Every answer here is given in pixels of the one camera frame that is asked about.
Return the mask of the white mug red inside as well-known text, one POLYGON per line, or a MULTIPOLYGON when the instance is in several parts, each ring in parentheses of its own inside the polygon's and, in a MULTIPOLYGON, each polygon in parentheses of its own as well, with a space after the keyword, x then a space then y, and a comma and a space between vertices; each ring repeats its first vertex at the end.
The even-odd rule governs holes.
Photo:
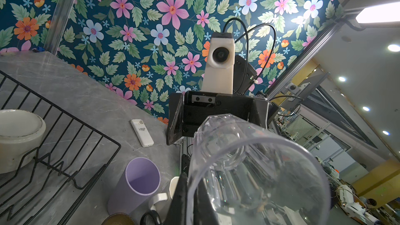
POLYGON ((31 162, 43 141, 45 121, 26 110, 1 110, 1 174, 31 162))

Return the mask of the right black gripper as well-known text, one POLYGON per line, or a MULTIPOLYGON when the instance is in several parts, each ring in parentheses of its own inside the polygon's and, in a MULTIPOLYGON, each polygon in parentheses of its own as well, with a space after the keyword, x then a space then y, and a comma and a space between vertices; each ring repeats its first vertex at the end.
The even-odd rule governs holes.
POLYGON ((232 114, 266 128, 279 110, 277 104, 261 97, 192 91, 172 93, 166 144, 173 145, 183 136, 194 137, 209 116, 232 114))

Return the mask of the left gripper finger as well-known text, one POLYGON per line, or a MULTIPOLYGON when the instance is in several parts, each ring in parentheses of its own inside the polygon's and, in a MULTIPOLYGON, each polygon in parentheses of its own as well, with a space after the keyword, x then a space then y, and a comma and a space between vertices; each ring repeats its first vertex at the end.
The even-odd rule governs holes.
POLYGON ((164 221, 165 225, 218 225, 217 215, 209 199, 206 185, 201 181, 189 200, 187 175, 179 176, 173 200, 164 221))

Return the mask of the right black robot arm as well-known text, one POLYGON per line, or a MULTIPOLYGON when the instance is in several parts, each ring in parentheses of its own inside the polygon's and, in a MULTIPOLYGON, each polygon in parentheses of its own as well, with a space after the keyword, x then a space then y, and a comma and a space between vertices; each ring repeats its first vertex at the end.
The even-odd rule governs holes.
POLYGON ((245 121, 266 128, 277 115, 279 106, 257 96, 241 95, 249 88, 257 75, 253 66, 245 65, 245 59, 235 57, 233 87, 235 95, 184 90, 169 96, 169 123, 166 144, 177 143, 183 136, 194 137, 201 124, 209 116, 232 114, 245 121))

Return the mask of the black wire dish rack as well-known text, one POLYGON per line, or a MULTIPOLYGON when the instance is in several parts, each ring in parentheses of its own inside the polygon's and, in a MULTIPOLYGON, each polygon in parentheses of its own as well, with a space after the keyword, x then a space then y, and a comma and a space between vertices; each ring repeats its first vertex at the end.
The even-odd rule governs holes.
POLYGON ((1 175, 1 224, 65 225, 121 144, 1 73, 1 109, 11 108, 37 114, 46 130, 17 169, 1 175))

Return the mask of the clear glass cup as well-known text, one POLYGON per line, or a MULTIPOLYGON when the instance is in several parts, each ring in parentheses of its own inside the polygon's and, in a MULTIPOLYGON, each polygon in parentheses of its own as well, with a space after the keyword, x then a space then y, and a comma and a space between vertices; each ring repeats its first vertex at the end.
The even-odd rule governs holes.
POLYGON ((231 114, 207 117, 193 139, 188 225, 324 225, 327 177, 302 146, 231 114))

